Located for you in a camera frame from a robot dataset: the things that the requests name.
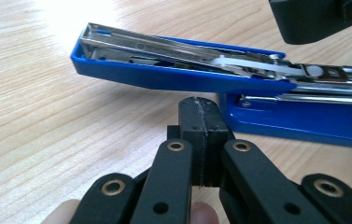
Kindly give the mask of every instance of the black object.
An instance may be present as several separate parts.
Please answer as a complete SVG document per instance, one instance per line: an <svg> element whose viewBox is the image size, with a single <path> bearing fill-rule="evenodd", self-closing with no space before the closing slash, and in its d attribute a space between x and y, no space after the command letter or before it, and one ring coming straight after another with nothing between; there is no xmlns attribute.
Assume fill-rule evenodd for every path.
<svg viewBox="0 0 352 224"><path fill-rule="evenodd" d="M189 223L190 187L218 187L233 223L352 223L352 189L327 175L289 181L254 144L235 139L217 105L179 103L150 169L111 174L83 197L71 223Z"/></svg>
<svg viewBox="0 0 352 224"><path fill-rule="evenodd" d="M352 26L352 0L270 0L289 44L308 44Z"/></svg>

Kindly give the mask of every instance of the table surface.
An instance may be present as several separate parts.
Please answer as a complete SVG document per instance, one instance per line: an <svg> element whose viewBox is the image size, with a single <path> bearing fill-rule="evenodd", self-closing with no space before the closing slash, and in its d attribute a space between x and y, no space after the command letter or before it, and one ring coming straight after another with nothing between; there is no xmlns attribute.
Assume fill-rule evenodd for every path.
<svg viewBox="0 0 352 224"><path fill-rule="evenodd" d="M352 65L352 27L284 43L266 0L0 1L0 223L39 223L102 175L148 168L177 103L212 93L153 91L77 74L69 55L88 22L284 51L293 62ZM291 180L333 175L352 187L352 148L237 133ZM193 189L227 223L217 189Z"/></svg>

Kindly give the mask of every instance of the blue stapler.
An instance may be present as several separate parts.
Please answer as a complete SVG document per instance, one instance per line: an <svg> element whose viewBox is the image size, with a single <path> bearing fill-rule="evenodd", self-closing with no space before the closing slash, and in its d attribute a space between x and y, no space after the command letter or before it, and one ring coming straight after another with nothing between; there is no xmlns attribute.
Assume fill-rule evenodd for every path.
<svg viewBox="0 0 352 224"><path fill-rule="evenodd" d="M352 66L291 63L285 56L89 23L71 59L81 75L217 92L222 116L237 132L352 147Z"/></svg>

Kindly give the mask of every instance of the wooden table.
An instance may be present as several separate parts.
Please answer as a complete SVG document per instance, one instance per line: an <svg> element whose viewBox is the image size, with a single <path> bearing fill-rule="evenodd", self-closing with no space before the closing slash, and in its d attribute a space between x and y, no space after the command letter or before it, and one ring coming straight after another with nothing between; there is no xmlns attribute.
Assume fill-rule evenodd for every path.
<svg viewBox="0 0 352 224"><path fill-rule="evenodd" d="M0 223L39 223L94 180L150 166L177 103L212 93L152 91L77 74L69 55L86 24L284 51L293 62L352 65L352 27L284 43L264 0L0 1ZM237 133L291 180L323 173L352 187L352 148ZM215 189L193 189L226 223Z"/></svg>

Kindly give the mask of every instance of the finger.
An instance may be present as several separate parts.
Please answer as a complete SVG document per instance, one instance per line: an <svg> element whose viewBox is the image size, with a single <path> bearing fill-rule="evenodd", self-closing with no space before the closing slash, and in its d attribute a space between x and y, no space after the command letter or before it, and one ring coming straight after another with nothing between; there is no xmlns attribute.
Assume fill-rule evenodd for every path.
<svg viewBox="0 0 352 224"><path fill-rule="evenodd" d="M68 200L61 203L51 212L42 224L68 224L76 213L80 200Z"/></svg>
<svg viewBox="0 0 352 224"><path fill-rule="evenodd" d="M219 224L217 212L207 203L194 203L190 209L190 224Z"/></svg>

